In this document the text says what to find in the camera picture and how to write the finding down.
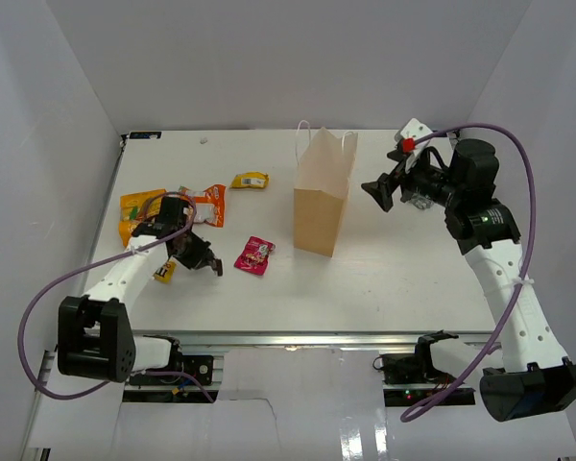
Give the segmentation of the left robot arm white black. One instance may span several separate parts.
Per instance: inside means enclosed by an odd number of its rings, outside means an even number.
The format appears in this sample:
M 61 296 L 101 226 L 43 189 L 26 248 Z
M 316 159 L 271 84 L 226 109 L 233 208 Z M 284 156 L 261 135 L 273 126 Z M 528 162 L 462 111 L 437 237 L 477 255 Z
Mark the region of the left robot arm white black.
M 162 336 L 135 335 L 129 314 L 166 262 L 188 270 L 210 268 L 220 277 L 223 263 L 210 243 L 192 231 L 195 201 L 164 193 L 158 214 L 138 224 L 125 252 L 105 276 L 80 297 L 59 307 L 58 368 L 66 376 L 124 382 L 135 373 L 166 371 L 177 343 Z

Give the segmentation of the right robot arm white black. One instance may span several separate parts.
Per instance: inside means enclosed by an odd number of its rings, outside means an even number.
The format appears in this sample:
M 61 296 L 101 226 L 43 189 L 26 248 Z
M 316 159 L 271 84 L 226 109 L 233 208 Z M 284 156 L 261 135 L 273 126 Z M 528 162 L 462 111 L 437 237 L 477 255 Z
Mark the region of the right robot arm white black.
M 482 140 L 459 141 L 451 162 L 431 164 L 439 152 L 400 140 L 388 157 L 395 169 L 362 188 L 388 211 L 392 194 L 444 208 L 444 221 L 483 290 L 500 348 L 480 350 L 439 331 L 422 336 L 416 354 L 426 376 L 447 373 L 479 391 L 498 422 L 560 412 L 576 400 L 576 363 L 545 319 L 532 281 L 521 274 L 527 253 L 512 212 L 494 198 L 499 162 Z

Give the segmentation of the magenta candy packet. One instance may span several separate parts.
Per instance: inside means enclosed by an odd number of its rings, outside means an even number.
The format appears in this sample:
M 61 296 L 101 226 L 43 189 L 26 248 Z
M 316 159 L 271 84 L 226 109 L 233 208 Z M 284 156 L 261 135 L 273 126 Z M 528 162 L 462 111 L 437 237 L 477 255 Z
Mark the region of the magenta candy packet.
M 244 250 L 234 262 L 234 267 L 246 273 L 262 277 L 269 264 L 269 256 L 276 248 L 270 241 L 251 236 Z

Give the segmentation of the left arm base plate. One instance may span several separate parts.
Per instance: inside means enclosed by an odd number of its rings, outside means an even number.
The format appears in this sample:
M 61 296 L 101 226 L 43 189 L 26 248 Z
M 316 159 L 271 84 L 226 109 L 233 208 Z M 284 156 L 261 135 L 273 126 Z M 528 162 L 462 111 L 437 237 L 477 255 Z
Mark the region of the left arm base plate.
M 176 370 L 196 378 L 202 386 L 210 386 L 213 382 L 214 357 L 212 355 L 179 355 Z M 138 374 L 131 376 L 127 385 L 137 391 L 172 391 L 175 388 L 196 388 L 190 379 L 183 376 L 150 376 Z

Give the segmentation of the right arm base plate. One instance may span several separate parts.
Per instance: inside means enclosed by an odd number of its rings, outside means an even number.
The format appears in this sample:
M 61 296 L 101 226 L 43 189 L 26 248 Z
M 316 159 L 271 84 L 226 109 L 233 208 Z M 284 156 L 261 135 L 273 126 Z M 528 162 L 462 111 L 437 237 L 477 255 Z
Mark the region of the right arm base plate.
M 372 367 L 383 375 L 385 406 L 408 408 L 446 390 L 455 377 L 434 368 L 430 346 L 458 338 L 440 330 L 421 336 L 412 352 L 383 353 L 375 358 Z

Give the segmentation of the silver grey snack packet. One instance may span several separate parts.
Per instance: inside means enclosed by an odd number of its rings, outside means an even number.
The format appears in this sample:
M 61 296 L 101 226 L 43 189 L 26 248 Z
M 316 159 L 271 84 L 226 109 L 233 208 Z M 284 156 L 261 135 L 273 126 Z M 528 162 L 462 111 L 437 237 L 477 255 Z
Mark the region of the silver grey snack packet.
M 431 199 L 418 194 L 413 195 L 408 200 L 408 203 L 421 211 L 430 209 L 433 205 L 435 205 L 435 203 Z

